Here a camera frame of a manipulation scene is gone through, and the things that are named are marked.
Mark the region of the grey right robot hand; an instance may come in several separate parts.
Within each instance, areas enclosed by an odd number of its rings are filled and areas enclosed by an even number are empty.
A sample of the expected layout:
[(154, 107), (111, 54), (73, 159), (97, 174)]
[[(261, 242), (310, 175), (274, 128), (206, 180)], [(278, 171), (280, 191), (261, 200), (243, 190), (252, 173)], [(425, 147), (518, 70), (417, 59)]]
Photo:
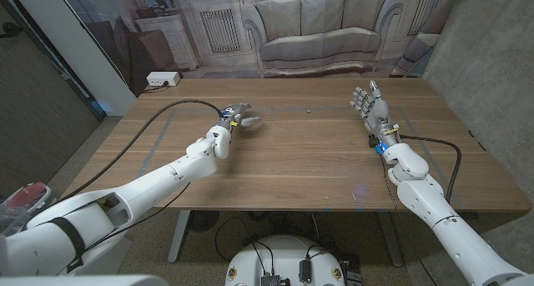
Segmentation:
[(372, 139), (377, 139), (386, 147), (396, 145), (400, 141), (396, 136), (388, 104), (383, 99), (375, 80), (370, 80), (369, 85), (369, 91), (360, 87), (355, 89), (350, 106), (362, 117)]

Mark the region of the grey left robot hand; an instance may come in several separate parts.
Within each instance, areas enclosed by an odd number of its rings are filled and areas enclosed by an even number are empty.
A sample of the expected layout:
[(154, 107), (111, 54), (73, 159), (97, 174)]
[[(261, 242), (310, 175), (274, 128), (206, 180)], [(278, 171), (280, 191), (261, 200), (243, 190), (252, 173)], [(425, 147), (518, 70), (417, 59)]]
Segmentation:
[(261, 121), (262, 117), (249, 117), (246, 112), (251, 108), (249, 103), (230, 104), (223, 108), (222, 118), (218, 121), (218, 125), (232, 131), (233, 127), (241, 126), (248, 128), (253, 124)]

